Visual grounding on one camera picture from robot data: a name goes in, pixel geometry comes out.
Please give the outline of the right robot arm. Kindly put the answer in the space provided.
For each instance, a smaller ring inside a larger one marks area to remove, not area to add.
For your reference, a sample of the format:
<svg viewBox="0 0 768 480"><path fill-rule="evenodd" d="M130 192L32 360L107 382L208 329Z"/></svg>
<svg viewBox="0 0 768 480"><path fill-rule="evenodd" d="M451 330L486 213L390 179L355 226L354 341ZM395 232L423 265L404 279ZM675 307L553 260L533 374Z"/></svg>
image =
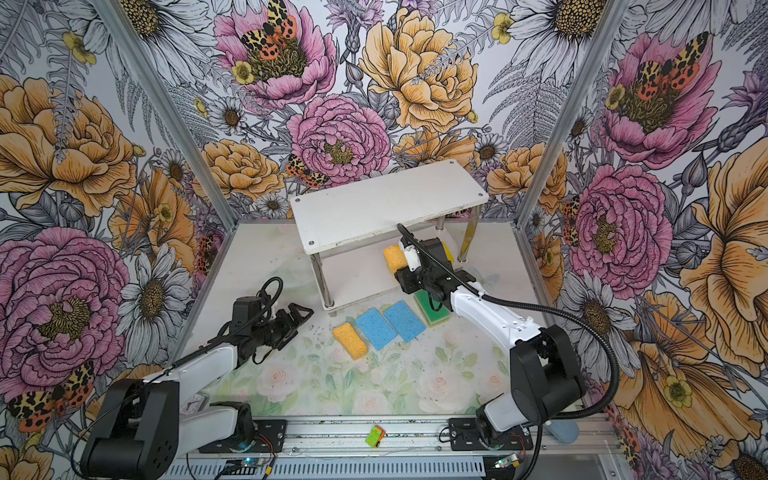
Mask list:
<svg viewBox="0 0 768 480"><path fill-rule="evenodd" d="M425 291L429 300L474 324L508 354L509 387L476 412L478 435L486 445L514 428L554 419L586 393L562 328L544 327L492 299L474 276L452 267L438 238L403 236L397 249L406 264L394 276L405 293Z"/></svg>

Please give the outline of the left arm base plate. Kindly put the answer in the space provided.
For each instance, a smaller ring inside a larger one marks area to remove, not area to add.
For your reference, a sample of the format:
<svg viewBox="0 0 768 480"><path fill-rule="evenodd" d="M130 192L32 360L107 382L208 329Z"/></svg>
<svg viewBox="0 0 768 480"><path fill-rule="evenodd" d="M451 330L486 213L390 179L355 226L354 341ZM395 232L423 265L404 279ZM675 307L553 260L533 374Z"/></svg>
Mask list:
<svg viewBox="0 0 768 480"><path fill-rule="evenodd" d="M288 422L277 420L254 420L253 426L244 432L236 432L232 436L211 442L199 448L200 453L281 453L286 439Z"/></svg>

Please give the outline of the blue grey oval pad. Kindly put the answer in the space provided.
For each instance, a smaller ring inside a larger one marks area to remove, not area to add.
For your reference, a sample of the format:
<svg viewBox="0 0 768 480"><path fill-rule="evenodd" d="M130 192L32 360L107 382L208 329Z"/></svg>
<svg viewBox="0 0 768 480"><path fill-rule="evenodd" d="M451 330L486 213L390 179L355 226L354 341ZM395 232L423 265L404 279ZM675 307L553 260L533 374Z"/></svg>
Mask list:
<svg viewBox="0 0 768 480"><path fill-rule="evenodd" d="M559 443L573 444L580 435L579 425L575 420L547 421L545 430Z"/></svg>

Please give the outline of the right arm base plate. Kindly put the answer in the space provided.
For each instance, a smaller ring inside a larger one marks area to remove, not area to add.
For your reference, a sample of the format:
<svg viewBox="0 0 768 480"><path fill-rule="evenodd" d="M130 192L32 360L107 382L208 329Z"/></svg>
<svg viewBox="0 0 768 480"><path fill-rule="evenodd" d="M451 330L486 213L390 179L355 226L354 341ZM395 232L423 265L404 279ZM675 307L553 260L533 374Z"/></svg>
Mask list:
<svg viewBox="0 0 768 480"><path fill-rule="evenodd" d="M534 440L528 430L515 427L497 437L484 440L476 419L453 417L448 419L448 442L452 451L518 451L532 450Z"/></svg>

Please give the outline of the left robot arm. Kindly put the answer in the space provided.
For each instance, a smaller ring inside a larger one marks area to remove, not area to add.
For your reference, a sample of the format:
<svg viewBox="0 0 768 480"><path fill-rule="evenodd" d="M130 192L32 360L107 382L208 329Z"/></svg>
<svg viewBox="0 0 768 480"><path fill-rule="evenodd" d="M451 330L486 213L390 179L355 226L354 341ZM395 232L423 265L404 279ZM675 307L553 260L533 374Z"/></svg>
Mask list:
<svg viewBox="0 0 768 480"><path fill-rule="evenodd" d="M246 403L185 408L201 390L253 360L261 347L279 351L314 314L291 303L276 310L268 295L241 297L227 331L168 369L123 379L106 392L79 460L84 479L158 479L175 458L208 445L246 449L257 438Z"/></svg>

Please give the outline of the yellow sponge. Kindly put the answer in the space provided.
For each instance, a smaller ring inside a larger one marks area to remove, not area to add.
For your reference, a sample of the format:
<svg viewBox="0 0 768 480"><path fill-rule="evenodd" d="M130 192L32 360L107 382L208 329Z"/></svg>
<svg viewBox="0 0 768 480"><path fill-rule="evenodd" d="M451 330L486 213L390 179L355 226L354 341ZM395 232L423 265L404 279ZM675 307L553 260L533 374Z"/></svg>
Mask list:
<svg viewBox="0 0 768 480"><path fill-rule="evenodd" d="M445 252L445 255L446 255L446 258L447 258L447 260L448 260L448 261L449 261L451 264L455 263L455 258L454 258L454 256L453 256L453 254L452 254L452 252L451 252L451 250L450 250L449 246L448 246L448 245L447 245L445 242L443 242L443 243L442 243L442 245L443 245L443 249L444 249L444 252Z"/></svg>

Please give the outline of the green sponge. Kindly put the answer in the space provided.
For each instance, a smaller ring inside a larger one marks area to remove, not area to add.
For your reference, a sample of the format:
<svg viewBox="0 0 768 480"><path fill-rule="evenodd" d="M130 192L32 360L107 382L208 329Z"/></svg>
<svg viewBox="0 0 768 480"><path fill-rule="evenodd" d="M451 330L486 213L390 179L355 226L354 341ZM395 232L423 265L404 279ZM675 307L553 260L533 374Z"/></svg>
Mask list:
<svg viewBox="0 0 768 480"><path fill-rule="evenodd" d="M445 306L432 300L425 290L417 291L414 294L414 299L428 327L445 323L452 315L451 311Z"/></svg>

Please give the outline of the aluminium front rail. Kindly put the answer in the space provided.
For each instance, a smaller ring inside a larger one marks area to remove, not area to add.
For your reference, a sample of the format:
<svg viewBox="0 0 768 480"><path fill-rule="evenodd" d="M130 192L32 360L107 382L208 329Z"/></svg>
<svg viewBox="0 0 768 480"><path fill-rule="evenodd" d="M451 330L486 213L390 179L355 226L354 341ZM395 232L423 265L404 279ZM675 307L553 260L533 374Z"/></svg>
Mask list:
<svg viewBox="0 0 768 480"><path fill-rule="evenodd" d="M471 415L298 416L262 452L181 455L169 479L630 479L604 415L523 428L503 445Z"/></svg>

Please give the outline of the green orange small block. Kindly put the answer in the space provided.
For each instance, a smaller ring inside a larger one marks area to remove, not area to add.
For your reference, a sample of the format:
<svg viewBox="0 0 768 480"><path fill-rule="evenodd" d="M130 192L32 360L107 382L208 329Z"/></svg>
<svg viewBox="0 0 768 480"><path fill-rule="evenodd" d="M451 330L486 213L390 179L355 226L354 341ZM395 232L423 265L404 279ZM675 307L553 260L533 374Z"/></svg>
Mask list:
<svg viewBox="0 0 768 480"><path fill-rule="evenodd" d="M365 439L365 443L370 448L378 448L382 439L386 436L386 431L379 425L374 425Z"/></svg>

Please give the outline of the white two-tier shelf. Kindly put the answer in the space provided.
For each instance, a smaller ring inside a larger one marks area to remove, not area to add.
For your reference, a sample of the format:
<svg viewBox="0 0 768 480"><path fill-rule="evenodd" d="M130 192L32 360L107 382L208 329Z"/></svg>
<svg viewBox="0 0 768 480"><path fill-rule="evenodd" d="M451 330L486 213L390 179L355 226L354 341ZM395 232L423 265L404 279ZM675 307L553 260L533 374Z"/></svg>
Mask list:
<svg viewBox="0 0 768 480"><path fill-rule="evenodd" d="M300 195L291 207L322 305L332 311L398 286L382 251L399 240L399 224L434 235L425 223L488 200L447 160Z"/></svg>

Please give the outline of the blue sponge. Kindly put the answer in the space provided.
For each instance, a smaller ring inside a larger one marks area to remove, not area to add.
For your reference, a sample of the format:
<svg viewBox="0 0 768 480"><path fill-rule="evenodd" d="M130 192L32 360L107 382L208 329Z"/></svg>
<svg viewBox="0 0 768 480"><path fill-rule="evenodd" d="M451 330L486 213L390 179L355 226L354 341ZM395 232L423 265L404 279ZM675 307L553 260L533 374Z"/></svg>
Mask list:
<svg viewBox="0 0 768 480"><path fill-rule="evenodd" d="M385 309L383 316L403 342L416 339L426 330L425 324L404 301Z"/></svg>
<svg viewBox="0 0 768 480"><path fill-rule="evenodd" d="M376 308L367 310L356 319L355 323L377 351L383 350L397 338L396 331Z"/></svg>

